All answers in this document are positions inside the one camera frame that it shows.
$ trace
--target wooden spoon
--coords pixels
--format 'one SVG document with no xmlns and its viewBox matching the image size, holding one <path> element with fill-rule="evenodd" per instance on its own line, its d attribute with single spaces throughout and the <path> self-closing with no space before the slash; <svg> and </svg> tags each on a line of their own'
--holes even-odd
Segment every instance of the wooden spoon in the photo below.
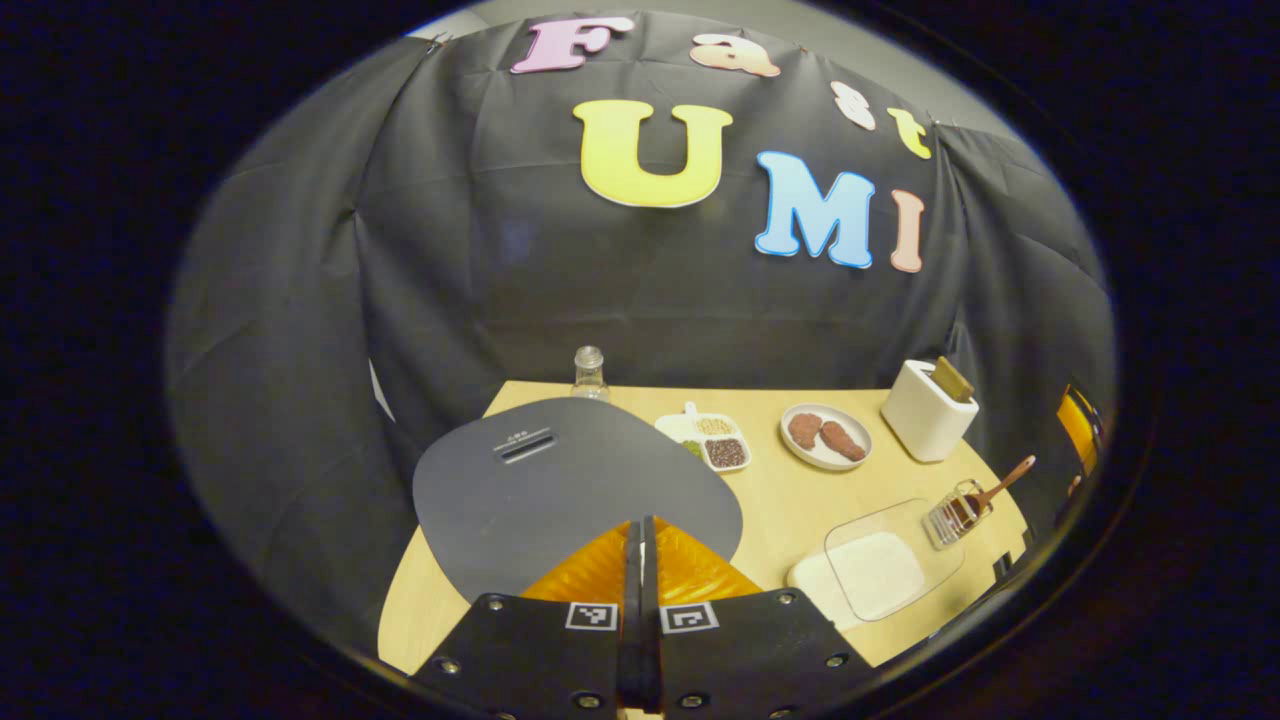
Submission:
<svg viewBox="0 0 1280 720">
<path fill-rule="evenodd" d="M 998 486 L 988 489 L 987 492 L 980 492 L 978 495 L 966 495 L 965 500 L 969 502 L 969 507 L 973 507 L 974 515 L 980 516 L 982 511 L 986 510 L 988 505 L 991 505 L 992 497 L 996 497 L 996 495 L 1000 493 L 1000 491 L 1007 488 L 1009 486 L 1014 484 L 1014 480 L 1025 475 L 1027 470 L 1030 470 L 1032 465 L 1034 464 L 1036 464 L 1036 456 L 1028 455 L 1025 460 L 1019 462 L 1016 468 L 1014 468 L 1007 475 L 1005 475 L 1004 480 L 1000 480 Z"/>
</svg>

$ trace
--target glass jar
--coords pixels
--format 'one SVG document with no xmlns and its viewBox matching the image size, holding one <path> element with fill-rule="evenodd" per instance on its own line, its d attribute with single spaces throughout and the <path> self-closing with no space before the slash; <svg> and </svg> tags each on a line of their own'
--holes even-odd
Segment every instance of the glass jar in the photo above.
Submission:
<svg viewBox="0 0 1280 720">
<path fill-rule="evenodd" d="M 979 493 L 982 493 L 982 486 L 978 484 L 978 480 L 961 480 L 956 484 L 956 489 L 948 492 L 942 502 L 938 502 L 924 516 L 924 528 L 936 548 L 942 550 L 963 538 L 977 528 L 983 518 L 991 515 L 992 503 L 989 502 L 982 509 L 982 514 L 978 512 Z"/>
<path fill-rule="evenodd" d="M 579 347 L 573 355 L 573 366 L 576 375 L 570 396 L 609 402 L 609 386 L 604 382 L 604 354 L 600 348 L 594 345 Z"/>
</svg>

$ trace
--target gray cutting board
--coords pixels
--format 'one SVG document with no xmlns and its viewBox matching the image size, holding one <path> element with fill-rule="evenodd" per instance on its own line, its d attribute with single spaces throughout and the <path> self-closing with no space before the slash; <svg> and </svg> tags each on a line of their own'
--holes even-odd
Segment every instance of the gray cutting board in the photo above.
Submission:
<svg viewBox="0 0 1280 720">
<path fill-rule="evenodd" d="M 468 602 L 518 594 L 600 533 L 650 514 L 726 560 L 742 537 L 737 497 L 701 460 L 635 415 L 577 397 L 438 439 L 413 470 L 413 507 Z"/>
</svg>

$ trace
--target white plate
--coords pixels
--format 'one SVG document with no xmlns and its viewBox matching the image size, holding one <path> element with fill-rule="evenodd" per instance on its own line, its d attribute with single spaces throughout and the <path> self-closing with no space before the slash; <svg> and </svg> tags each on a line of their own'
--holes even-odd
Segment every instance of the white plate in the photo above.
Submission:
<svg viewBox="0 0 1280 720">
<path fill-rule="evenodd" d="M 867 455 L 864 455 L 861 460 L 854 462 L 852 460 L 827 447 L 827 443 L 824 443 L 820 437 L 814 438 L 813 450 L 800 447 L 796 445 L 796 441 L 791 439 L 791 433 L 787 432 L 787 425 L 791 423 L 791 418 L 795 418 L 801 413 L 817 415 L 822 418 L 823 423 L 828 420 L 840 423 L 844 425 L 845 432 L 849 433 L 849 437 L 854 438 L 854 442 L 860 445 L 861 448 L 867 451 Z M 849 413 L 837 410 L 829 405 L 801 402 L 800 405 L 787 407 L 787 411 L 782 414 L 782 420 L 778 423 L 778 432 L 782 433 L 782 442 L 787 443 L 791 452 L 795 452 L 805 462 L 810 462 L 824 470 L 852 470 L 863 462 L 867 462 L 867 460 L 872 456 L 872 434 L 867 432 L 867 428 L 855 420 Z"/>
<path fill-rule="evenodd" d="M 698 420 L 705 419 L 722 420 L 732 432 L 717 436 L 707 434 L 698 428 Z M 686 439 L 696 441 L 699 447 L 703 450 L 703 462 L 717 473 L 741 470 L 751 464 L 751 446 L 746 445 L 746 437 L 742 434 L 742 429 L 739 428 L 737 423 L 735 423 L 728 415 L 699 413 L 698 407 L 692 402 L 686 402 L 685 411 L 682 414 L 663 415 L 662 418 L 658 418 L 653 425 L 658 429 L 658 432 L 676 442 L 685 442 Z M 709 439 L 736 439 L 739 445 L 742 446 L 742 462 L 740 465 L 730 465 L 727 468 L 717 468 L 716 465 L 712 465 L 712 456 L 707 451 L 707 441 Z"/>
</svg>

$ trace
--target board slot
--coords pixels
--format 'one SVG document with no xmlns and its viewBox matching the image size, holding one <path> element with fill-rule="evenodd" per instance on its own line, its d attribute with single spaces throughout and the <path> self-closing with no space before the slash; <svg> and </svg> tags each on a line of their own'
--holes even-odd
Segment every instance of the board slot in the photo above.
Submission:
<svg viewBox="0 0 1280 720">
<path fill-rule="evenodd" d="M 532 455 L 535 452 L 547 450 L 548 447 L 550 447 L 553 445 L 556 445 L 556 436 L 554 434 L 545 434 L 545 436 L 543 436 L 540 438 L 532 439 L 532 441 L 526 442 L 524 445 L 517 445 L 516 447 L 512 447 L 511 450 L 503 451 L 498 456 L 498 459 L 509 465 L 512 462 L 518 462 L 518 461 L 524 460 L 525 457 L 529 457 L 530 455 Z"/>
</svg>

